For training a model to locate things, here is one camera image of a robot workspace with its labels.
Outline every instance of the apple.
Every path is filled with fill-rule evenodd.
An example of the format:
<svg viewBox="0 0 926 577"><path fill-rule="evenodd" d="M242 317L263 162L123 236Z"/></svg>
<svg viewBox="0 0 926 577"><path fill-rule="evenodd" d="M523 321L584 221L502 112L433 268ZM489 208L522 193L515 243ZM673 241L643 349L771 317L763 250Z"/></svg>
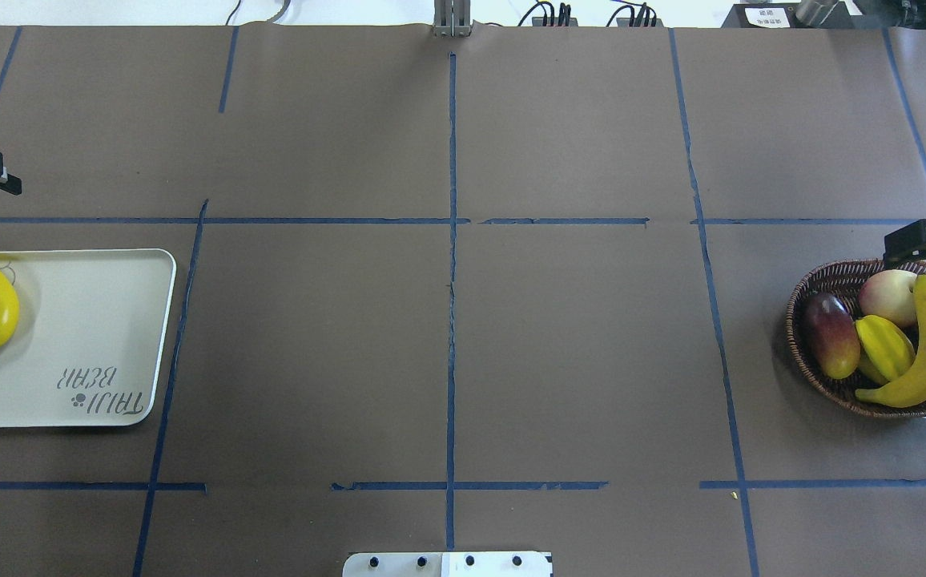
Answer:
<svg viewBox="0 0 926 577"><path fill-rule="evenodd" d="M862 284L858 304L862 314L875 314L888 319L902 329L915 324L915 279L918 275L907 270L891 269L878 272Z"/></svg>

